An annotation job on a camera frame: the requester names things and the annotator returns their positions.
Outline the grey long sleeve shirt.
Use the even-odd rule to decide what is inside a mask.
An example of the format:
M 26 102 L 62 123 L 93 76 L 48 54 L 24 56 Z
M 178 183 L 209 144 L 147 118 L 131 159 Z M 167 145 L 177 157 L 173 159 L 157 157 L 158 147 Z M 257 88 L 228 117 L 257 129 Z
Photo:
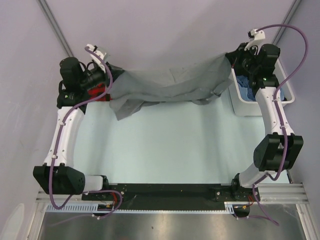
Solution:
M 117 120 L 159 103 L 207 105 L 231 85 L 230 74 L 231 64 L 225 54 L 185 67 L 126 70 L 112 85 L 109 105 Z

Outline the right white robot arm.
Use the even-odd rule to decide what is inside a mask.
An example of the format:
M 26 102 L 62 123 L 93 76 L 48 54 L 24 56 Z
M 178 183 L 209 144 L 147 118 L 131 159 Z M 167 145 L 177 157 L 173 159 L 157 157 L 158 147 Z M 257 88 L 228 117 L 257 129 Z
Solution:
M 234 72 L 248 78 L 265 128 L 265 137 L 254 149 L 253 163 L 231 182 L 230 194 L 236 201 L 254 197 L 258 182 L 266 178 L 276 180 L 282 171 L 290 170 L 304 144 L 303 137 L 290 127 L 277 89 L 280 82 L 275 68 L 280 53 L 279 47 L 268 43 L 255 53 L 244 42 L 226 54 Z

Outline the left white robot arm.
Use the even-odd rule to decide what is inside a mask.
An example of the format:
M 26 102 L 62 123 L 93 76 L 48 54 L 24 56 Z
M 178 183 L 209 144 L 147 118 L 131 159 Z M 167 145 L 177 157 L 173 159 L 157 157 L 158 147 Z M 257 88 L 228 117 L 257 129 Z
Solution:
M 60 64 L 62 80 L 58 85 L 57 122 L 49 152 L 41 166 L 35 166 L 33 177 L 46 194 L 79 195 L 93 191 L 100 200 L 110 196 L 111 188 L 103 175 L 85 175 L 74 169 L 77 134 L 85 116 L 89 90 L 99 84 L 109 86 L 110 65 L 92 60 L 89 64 L 67 57 Z

